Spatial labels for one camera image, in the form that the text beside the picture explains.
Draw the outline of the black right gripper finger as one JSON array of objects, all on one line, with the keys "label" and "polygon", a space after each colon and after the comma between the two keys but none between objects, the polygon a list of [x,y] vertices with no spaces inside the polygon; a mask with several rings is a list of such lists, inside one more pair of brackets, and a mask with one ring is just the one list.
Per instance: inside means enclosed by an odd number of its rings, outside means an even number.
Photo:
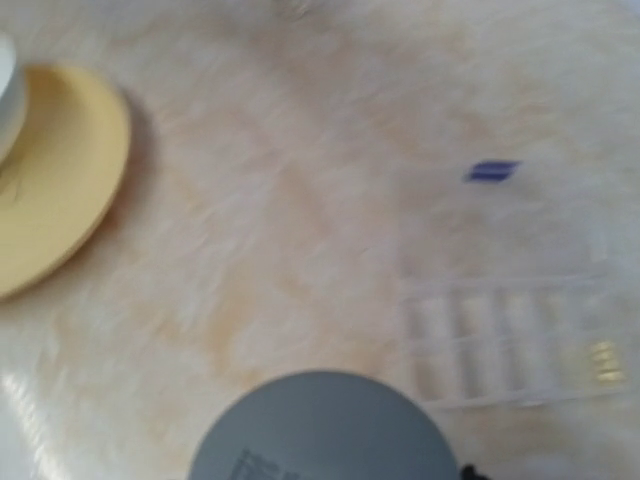
[{"label": "black right gripper finger", "polygon": [[460,472],[461,480],[488,480],[488,477],[476,470],[472,464],[465,465]]}]

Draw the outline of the orange pill bottle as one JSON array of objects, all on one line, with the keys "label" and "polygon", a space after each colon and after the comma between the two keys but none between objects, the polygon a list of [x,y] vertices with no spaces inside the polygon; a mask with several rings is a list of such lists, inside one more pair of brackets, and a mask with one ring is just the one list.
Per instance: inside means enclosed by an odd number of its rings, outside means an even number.
[{"label": "orange pill bottle", "polygon": [[269,381],[212,425],[191,479],[457,479],[443,434],[378,381],[309,371]]}]

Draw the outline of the clear plastic pill organizer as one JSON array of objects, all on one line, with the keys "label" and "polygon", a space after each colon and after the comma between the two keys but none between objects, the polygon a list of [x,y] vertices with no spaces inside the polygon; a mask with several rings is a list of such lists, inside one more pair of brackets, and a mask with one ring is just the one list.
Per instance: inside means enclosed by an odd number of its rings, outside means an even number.
[{"label": "clear plastic pill organizer", "polygon": [[595,189],[541,161],[403,167],[402,340],[417,398],[537,406],[639,385]]}]

